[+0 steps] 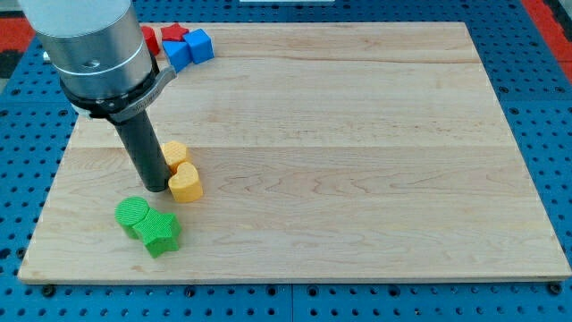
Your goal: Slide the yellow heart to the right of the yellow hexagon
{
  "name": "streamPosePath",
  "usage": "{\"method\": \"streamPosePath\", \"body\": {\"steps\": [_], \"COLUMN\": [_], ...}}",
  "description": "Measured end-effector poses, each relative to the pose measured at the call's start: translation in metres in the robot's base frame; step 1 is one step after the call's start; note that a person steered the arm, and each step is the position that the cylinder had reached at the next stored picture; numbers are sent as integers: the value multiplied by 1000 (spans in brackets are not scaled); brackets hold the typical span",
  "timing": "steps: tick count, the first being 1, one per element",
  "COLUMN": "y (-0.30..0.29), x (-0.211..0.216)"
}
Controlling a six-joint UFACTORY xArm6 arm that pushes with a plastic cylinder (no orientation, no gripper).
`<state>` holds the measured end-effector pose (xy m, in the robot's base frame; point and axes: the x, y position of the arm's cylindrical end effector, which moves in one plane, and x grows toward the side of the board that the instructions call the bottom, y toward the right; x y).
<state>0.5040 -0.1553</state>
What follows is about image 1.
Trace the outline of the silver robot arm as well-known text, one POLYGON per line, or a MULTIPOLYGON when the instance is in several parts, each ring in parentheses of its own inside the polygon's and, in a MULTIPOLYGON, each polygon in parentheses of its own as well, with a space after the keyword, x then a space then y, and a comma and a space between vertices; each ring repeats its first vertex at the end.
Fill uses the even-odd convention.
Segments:
POLYGON ((81 113, 111 123, 144 186, 164 191, 171 176, 146 109, 176 77, 159 68, 131 0, 20 0, 81 113))

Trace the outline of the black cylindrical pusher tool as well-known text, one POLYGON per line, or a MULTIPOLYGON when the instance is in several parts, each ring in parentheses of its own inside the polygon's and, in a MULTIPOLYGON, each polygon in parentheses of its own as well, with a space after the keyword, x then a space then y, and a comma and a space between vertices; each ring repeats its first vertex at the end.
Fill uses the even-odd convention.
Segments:
POLYGON ((115 129, 145 188, 152 192, 165 191, 171 170, 166 164, 147 112, 143 111, 116 124, 115 129))

